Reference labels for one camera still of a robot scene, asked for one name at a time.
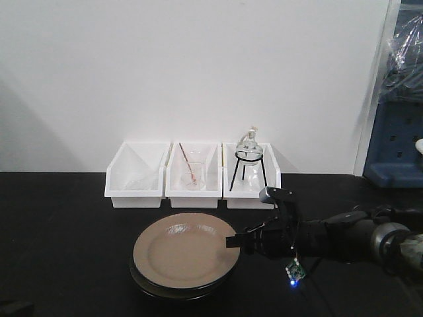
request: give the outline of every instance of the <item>glass flask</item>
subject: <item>glass flask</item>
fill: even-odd
[[[263,148],[256,142],[256,131],[257,128],[252,127],[237,143],[235,153],[244,165],[256,165],[263,156]]]

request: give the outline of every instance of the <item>black metal stand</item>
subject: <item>black metal stand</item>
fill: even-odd
[[[244,162],[258,162],[258,161],[260,161],[262,163],[264,185],[267,186],[266,171],[264,169],[264,163],[263,163],[263,155],[259,158],[256,158],[255,160],[247,160],[246,158],[243,159],[243,158],[239,157],[236,153],[235,153],[235,157],[237,158],[237,164],[235,165],[235,170],[233,171],[232,182],[231,182],[231,187],[229,188],[229,191],[232,190],[233,182],[235,181],[235,177],[237,175],[238,165],[239,165],[240,160],[242,160]],[[245,165],[243,166],[243,180],[244,180],[244,177],[245,177]]]

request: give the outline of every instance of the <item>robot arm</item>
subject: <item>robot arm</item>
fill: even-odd
[[[400,218],[392,209],[356,210],[325,220],[302,221],[293,192],[265,187],[260,200],[275,203],[276,215],[227,237],[228,248],[241,247],[246,253],[258,252],[270,259],[313,256],[376,262],[391,273],[423,272],[423,234],[392,221]]]

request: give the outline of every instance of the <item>brown plate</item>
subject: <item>brown plate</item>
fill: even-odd
[[[235,231],[205,213],[179,213],[146,228],[134,246],[134,263],[152,283],[198,288],[222,278],[235,265],[239,248],[226,248]]]

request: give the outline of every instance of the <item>white plastic bin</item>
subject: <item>white plastic bin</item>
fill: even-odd
[[[281,173],[269,143],[259,143],[263,148],[263,163],[266,171],[267,186],[280,188]],[[227,200],[228,209],[273,209],[274,206],[260,202],[258,194],[264,188],[264,178],[260,161],[254,166],[245,166],[245,177],[242,180],[243,165],[238,166],[237,175],[231,187],[237,158],[236,143],[223,144],[223,198]]]
[[[190,165],[179,142],[175,142],[166,171],[165,194],[171,207],[217,208],[217,201],[222,198],[221,143],[181,144]]]
[[[170,143],[123,142],[106,171],[115,208],[159,208]]]

